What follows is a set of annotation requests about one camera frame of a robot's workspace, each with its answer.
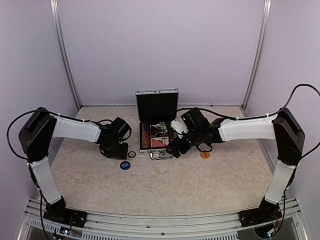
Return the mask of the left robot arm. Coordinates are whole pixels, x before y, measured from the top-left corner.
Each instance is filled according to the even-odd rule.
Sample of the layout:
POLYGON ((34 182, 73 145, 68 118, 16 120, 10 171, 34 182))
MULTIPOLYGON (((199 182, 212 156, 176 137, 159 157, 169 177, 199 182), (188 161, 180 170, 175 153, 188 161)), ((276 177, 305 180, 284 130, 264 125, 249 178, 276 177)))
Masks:
POLYGON ((70 218, 66 202, 58 191, 49 164, 49 148, 54 138, 87 141, 98 145, 100 153, 115 160, 127 158, 132 134, 130 125, 120 117, 114 120, 81 120, 62 116, 44 107, 31 112, 31 117, 18 134, 18 138, 31 176, 45 200, 50 214, 63 223, 70 218))

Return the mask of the blue playing card deck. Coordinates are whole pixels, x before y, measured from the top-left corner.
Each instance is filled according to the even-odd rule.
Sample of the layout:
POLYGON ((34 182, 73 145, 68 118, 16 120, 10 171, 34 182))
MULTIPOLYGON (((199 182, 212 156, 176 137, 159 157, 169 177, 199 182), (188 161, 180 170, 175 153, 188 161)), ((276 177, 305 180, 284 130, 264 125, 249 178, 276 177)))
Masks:
POLYGON ((151 124, 149 126, 149 133, 151 136, 160 136, 168 134, 167 125, 164 122, 151 124))

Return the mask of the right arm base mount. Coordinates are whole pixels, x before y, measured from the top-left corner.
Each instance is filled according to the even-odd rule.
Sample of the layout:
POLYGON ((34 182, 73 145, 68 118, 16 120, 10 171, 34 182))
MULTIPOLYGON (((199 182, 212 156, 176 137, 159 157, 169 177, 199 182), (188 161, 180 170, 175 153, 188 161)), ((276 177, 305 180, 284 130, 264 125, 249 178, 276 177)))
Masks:
POLYGON ((263 198, 257 208, 238 213, 241 226, 249 227, 274 221, 283 217, 279 203, 273 204, 263 198))

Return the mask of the black red triangle button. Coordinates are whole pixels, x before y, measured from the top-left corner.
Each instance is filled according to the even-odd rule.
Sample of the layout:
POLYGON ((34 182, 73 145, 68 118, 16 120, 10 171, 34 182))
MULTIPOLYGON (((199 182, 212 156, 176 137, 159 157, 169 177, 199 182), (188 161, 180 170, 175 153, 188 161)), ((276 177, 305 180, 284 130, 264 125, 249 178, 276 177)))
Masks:
POLYGON ((149 132, 151 136, 157 136, 163 131, 157 128, 157 125, 150 125, 149 132))

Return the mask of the single orange poker chip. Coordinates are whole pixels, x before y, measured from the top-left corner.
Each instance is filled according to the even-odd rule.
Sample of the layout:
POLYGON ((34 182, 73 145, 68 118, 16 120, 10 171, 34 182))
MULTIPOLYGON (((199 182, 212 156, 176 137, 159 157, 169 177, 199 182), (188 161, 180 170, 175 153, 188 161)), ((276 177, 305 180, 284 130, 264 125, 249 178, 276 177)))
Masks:
POLYGON ((137 154, 136 154, 135 151, 129 151, 129 152, 128 152, 128 157, 129 157, 129 158, 135 158, 136 155, 137 155, 137 154))

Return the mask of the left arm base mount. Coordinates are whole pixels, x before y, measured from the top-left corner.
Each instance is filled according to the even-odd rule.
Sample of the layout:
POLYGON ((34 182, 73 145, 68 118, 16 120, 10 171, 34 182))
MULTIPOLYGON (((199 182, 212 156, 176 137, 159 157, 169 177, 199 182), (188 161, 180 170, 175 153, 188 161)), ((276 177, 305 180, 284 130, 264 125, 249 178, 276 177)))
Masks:
POLYGON ((53 204, 47 203, 43 214, 46 220, 78 228, 84 228, 87 216, 85 211, 67 208, 63 197, 53 204))

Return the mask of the blue small blind button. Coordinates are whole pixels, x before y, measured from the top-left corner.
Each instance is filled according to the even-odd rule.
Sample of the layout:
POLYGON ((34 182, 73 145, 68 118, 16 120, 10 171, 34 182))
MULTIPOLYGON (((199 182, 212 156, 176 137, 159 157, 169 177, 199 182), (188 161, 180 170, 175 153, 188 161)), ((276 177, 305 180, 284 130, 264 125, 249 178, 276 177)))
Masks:
POLYGON ((131 163, 129 161, 122 161, 120 163, 119 167, 120 167, 121 170, 126 171, 126 170, 130 169, 131 163))

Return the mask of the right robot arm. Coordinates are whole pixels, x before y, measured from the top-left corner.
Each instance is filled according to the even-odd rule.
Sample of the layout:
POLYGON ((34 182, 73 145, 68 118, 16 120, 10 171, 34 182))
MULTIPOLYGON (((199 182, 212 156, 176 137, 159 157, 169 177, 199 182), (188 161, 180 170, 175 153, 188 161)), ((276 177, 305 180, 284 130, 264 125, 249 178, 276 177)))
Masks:
POLYGON ((285 194, 294 177, 295 169, 302 159, 305 133, 287 107, 275 113, 253 117, 231 117, 218 114, 212 122, 203 115, 203 108, 186 108, 181 120, 174 119, 170 127, 177 137, 166 147, 166 152, 179 158, 192 147, 211 147, 237 140, 273 141, 277 161, 273 177, 263 197, 264 203, 256 210, 256 218, 266 222, 275 212, 275 206, 285 194))

